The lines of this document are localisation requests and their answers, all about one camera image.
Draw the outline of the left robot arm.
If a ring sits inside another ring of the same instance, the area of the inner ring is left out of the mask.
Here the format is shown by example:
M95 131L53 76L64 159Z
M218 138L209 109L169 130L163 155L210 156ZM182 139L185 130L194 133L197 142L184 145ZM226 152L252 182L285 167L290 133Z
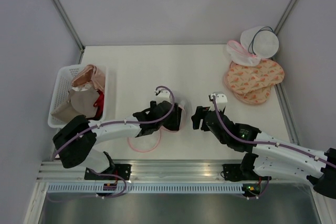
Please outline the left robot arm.
M182 107L168 101L151 101L150 107L135 112L125 121L90 123L83 115L75 116L54 137L53 143L65 169L85 167L85 180L128 180L130 169L118 169L111 156L94 146L120 138L138 138L161 129L177 132L182 119Z

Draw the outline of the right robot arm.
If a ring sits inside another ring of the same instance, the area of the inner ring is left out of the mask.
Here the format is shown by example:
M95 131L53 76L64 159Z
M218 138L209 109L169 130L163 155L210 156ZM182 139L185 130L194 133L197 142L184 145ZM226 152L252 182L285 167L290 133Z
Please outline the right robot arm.
M198 106L193 129L210 131L227 147L244 153L239 172L245 179L269 177L306 183L335 199L335 149L317 151L278 140L248 124L234 123L210 107Z

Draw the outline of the pink-trimmed mesh laundry bag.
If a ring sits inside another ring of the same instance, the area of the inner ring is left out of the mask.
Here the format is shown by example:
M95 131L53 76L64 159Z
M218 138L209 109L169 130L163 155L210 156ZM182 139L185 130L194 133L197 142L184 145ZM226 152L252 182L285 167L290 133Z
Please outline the pink-trimmed mesh laundry bag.
M158 131L155 131L151 135L137 137L137 138L127 138L128 146L133 151L138 153L148 153L156 149L161 141L162 133L177 133L181 131L186 124L188 111L190 110L190 104L186 100L181 100L178 103L179 112L181 113L180 125L177 130L168 129L164 126L160 127Z

